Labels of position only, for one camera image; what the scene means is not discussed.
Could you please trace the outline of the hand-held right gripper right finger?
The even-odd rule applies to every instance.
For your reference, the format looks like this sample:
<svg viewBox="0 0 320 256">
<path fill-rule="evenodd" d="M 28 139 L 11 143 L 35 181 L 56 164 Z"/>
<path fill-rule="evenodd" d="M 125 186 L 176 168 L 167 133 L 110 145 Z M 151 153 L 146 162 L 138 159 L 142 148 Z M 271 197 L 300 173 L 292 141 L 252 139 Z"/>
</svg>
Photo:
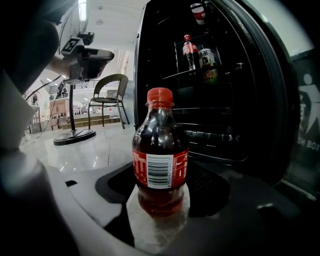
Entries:
<svg viewBox="0 0 320 256">
<path fill-rule="evenodd" d="M 264 181 L 219 165 L 191 161 L 185 227 L 163 256 L 283 256 L 298 207 Z"/>
</svg>

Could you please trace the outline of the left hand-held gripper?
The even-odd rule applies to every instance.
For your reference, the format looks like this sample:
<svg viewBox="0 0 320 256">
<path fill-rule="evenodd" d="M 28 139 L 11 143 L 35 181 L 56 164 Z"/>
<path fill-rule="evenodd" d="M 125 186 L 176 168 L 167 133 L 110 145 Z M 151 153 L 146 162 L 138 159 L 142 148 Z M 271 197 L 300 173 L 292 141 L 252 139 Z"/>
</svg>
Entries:
<svg viewBox="0 0 320 256">
<path fill-rule="evenodd" d="M 68 64 L 68 78 L 65 83 L 77 83 L 84 78 L 99 78 L 106 65 L 111 62 L 115 54 L 104 49 L 86 48 L 83 57 L 84 68 L 81 67 L 82 52 L 85 49 L 83 40 L 71 37 L 62 48 L 61 54 L 64 63 Z"/>
</svg>

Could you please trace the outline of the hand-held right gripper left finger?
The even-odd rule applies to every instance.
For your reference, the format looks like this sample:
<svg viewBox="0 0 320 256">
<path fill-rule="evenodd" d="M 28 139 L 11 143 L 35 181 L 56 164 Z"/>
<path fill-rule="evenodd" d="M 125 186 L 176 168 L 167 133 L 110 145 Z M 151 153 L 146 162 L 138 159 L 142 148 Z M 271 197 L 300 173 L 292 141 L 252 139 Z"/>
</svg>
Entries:
<svg viewBox="0 0 320 256">
<path fill-rule="evenodd" d="M 127 245 L 135 245 L 126 206 L 136 185 L 131 162 L 62 176 L 77 203 L 96 224 Z"/>
</svg>

